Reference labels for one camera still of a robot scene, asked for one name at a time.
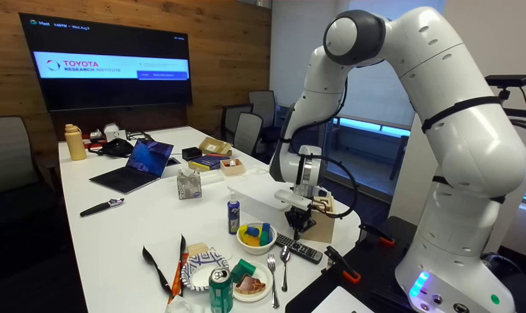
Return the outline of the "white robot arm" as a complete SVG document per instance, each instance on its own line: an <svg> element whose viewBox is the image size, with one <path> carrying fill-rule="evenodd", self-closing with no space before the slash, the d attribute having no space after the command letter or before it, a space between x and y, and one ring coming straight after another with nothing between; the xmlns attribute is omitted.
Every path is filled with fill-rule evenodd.
<svg viewBox="0 0 526 313"><path fill-rule="evenodd" d="M510 290L482 263L504 196L526 179L526 146L454 28L431 7L393 21L364 10L338 14L312 50L303 92L289 108L268 174L296 195L315 176L315 149L293 153L296 130L339 111L353 68L388 63L419 116L437 170L411 245L393 269L421 313L515 313Z"/></svg>

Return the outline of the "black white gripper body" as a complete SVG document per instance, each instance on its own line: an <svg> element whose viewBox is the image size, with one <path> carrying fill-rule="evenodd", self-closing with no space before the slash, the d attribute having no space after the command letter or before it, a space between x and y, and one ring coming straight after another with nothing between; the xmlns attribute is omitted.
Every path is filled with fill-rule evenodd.
<svg viewBox="0 0 526 313"><path fill-rule="evenodd" d="M298 231L303 233L308 228L313 226L313 219L310 216L310 200L305 196L300 196L287 189L277 189L273 196L289 205L289 210L284 212L287 224Z"/></svg>

